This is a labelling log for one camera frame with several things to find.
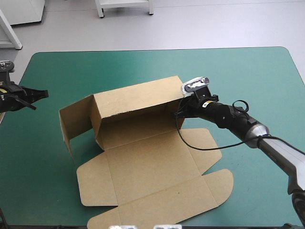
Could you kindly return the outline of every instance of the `white furniture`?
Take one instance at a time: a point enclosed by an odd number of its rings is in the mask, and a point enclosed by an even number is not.
[[[148,6],[149,14],[153,15],[153,0],[95,0],[99,17],[104,17],[105,8]]]
[[[45,0],[0,0],[3,11],[10,25],[40,22]]]
[[[0,48],[21,49],[22,44],[0,9]]]

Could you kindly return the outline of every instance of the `yellow label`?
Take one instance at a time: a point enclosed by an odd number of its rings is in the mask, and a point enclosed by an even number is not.
[[[211,101],[211,100],[206,101],[206,102],[202,105],[202,107],[203,107],[203,108],[206,108],[207,105],[208,105],[209,103],[212,103],[212,102],[213,102],[213,101]]]

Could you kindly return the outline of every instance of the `black cable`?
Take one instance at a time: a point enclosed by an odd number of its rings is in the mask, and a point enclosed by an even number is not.
[[[236,144],[232,144],[232,145],[228,145],[228,146],[222,146],[222,147],[216,147],[216,148],[204,148],[204,149],[203,149],[203,148],[197,148],[197,147],[195,147],[195,146],[192,146],[192,145],[188,144],[188,143],[186,142],[186,140],[182,137],[182,134],[181,134],[180,129],[179,129],[179,126],[178,126],[178,112],[179,112],[184,106],[186,106],[186,104],[190,101],[190,99],[189,99],[189,100],[180,108],[180,105],[181,105],[182,100],[183,100],[183,99],[180,100],[179,105],[178,105],[178,110],[177,110],[177,112],[176,112],[176,128],[177,128],[177,131],[178,131],[178,134],[179,134],[181,140],[182,140],[188,147],[190,147],[190,148],[193,148],[193,149],[196,149],[196,150],[201,150],[201,151],[210,151],[210,150],[217,150],[217,149],[226,149],[226,148],[231,148],[231,147],[234,147],[234,146],[242,145],[242,144],[247,143],[247,142],[249,142],[249,141],[252,141],[252,140],[254,140],[254,139],[258,139],[258,143],[259,143],[259,141],[260,141],[261,139],[268,138],[268,139],[276,139],[276,140],[279,140],[279,141],[283,142],[284,144],[286,144],[287,146],[291,147],[292,149],[294,149],[294,150],[298,151],[299,153],[305,155],[305,152],[303,152],[302,150],[300,150],[300,149],[294,147],[293,145],[289,144],[288,142],[286,142],[285,140],[283,140],[283,139],[281,139],[281,138],[279,138],[279,137],[275,137],[275,136],[271,136],[271,135],[260,135],[260,136],[250,137],[250,138],[248,138],[247,140],[241,141],[241,142],[236,143]]]
[[[17,102],[21,103],[21,104],[24,105],[24,106],[29,107],[29,108],[32,109],[32,110],[36,110],[36,109],[37,109],[37,108],[36,108],[35,106],[33,106],[32,104],[30,104],[30,103],[24,101],[23,99],[20,99],[19,97],[15,96],[15,95],[7,94],[7,95],[5,95],[5,97],[11,97],[11,98],[15,99]]]

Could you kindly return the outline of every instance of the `white cabinet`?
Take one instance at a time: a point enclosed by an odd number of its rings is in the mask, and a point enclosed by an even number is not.
[[[45,0],[0,0],[10,25],[41,21]]]

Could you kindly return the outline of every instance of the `brown cardboard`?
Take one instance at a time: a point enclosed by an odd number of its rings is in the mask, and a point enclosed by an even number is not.
[[[173,112],[182,98],[177,76],[90,95],[60,110],[64,141],[93,128],[105,152],[77,169],[81,202],[118,206],[89,229],[178,223],[222,204],[233,188],[229,170],[201,176],[220,150],[197,151],[180,139]],[[198,147],[217,147],[207,129],[183,129]]]
[[[149,229],[157,224],[176,224],[219,206],[229,198],[232,188],[233,175],[223,169],[118,206],[91,218],[87,227],[137,225]],[[214,195],[214,190],[222,189],[224,193]]]

